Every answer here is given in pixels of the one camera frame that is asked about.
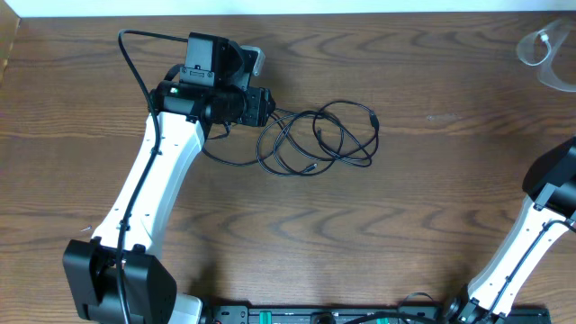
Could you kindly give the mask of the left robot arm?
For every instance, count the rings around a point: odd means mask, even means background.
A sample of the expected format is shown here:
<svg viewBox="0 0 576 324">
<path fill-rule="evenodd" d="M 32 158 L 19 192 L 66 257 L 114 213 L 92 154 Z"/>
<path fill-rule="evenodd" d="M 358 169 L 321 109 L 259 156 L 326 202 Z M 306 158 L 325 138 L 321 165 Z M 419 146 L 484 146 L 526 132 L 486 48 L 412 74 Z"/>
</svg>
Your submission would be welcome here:
<svg viewBox="0 0 576 324">
<path fill-rule="evenodd" d="M 129 175 L 88 241 L 71 240 L 63 266 L 78 316 L 98 323 L 204 323 L 203 301 L 180 293 L 161 264 L 167 224 L 185 175 L 215 124 L 262 127 L 275 109 L 253 87 L 264 52 L 193 32 L 183 63 L 154 89 Z"/>
</svg>

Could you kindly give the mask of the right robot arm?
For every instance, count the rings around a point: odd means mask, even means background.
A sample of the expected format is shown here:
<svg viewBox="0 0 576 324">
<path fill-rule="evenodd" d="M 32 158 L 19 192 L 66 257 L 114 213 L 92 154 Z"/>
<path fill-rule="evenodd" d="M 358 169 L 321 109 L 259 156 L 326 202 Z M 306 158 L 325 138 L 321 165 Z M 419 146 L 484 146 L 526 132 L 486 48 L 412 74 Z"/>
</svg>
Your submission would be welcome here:
<svg viewBox="0 0 576 324">
<path fill-rule="evenodd" d="M 503 323 L 519 290 L 544 254 L 575 231 L 575 139 L 539 157 L 528 169 L 517 220 L 490 262 L 444 311 L 442 323 Z"/>
</svg>

